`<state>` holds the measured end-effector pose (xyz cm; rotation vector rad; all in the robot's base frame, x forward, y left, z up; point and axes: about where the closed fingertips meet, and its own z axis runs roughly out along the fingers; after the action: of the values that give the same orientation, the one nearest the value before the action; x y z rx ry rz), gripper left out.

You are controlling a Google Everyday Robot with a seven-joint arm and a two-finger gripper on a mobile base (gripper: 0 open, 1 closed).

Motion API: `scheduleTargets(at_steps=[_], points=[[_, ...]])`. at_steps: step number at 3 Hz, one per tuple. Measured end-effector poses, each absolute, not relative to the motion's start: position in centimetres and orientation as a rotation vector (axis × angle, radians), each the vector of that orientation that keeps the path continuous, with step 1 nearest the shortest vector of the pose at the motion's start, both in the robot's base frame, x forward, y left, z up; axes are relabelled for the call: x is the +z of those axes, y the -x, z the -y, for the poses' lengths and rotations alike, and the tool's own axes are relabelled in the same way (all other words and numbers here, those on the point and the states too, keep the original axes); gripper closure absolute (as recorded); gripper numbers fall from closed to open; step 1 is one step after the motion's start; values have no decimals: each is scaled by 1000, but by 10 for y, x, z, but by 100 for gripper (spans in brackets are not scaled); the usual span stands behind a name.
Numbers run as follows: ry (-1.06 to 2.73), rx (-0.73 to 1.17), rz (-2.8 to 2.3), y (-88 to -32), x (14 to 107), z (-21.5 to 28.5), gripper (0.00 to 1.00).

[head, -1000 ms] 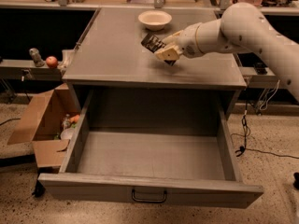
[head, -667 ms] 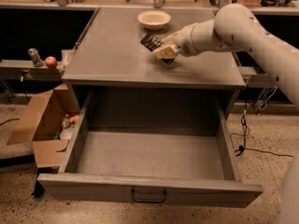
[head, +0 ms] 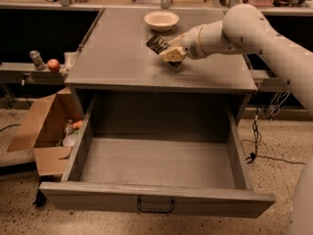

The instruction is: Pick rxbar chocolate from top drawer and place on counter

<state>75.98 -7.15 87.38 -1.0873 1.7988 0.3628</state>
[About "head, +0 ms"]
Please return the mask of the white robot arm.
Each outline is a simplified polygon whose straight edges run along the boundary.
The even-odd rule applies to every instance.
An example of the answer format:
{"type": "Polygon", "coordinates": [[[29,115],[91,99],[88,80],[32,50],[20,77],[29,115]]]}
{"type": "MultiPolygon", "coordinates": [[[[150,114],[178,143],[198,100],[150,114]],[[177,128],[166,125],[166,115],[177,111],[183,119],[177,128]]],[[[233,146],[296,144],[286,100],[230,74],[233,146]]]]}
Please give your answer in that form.
{"type": "MultiPolygon", "coordinates": [[[[221,21],[195,26],[170,40],[160,56],[166,62],[181,62],[243,53],[257,55],[313,116],[313,53],[277,32],[249,4],[236,5],[221,21]]],[[[298,178],[287,235],[313,235],[313,158],[298,178]]]]}

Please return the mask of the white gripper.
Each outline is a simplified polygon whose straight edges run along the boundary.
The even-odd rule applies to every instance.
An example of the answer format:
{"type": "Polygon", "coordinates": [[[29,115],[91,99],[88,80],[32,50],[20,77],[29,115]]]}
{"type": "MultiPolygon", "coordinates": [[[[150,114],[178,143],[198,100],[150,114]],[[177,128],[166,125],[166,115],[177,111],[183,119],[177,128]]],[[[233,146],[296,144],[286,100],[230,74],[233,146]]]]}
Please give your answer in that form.
{"type": "Polygon", "coordinates": [[[169,46],[176,46],[167,48],[159,55],[165,62],[182,62],[185,57],[192,60],[206,58],[207,55],[201,47],[201,31],[202,25],[195,26],[189,31],[181,34],[174,39],[168,41],[169,46]]]}

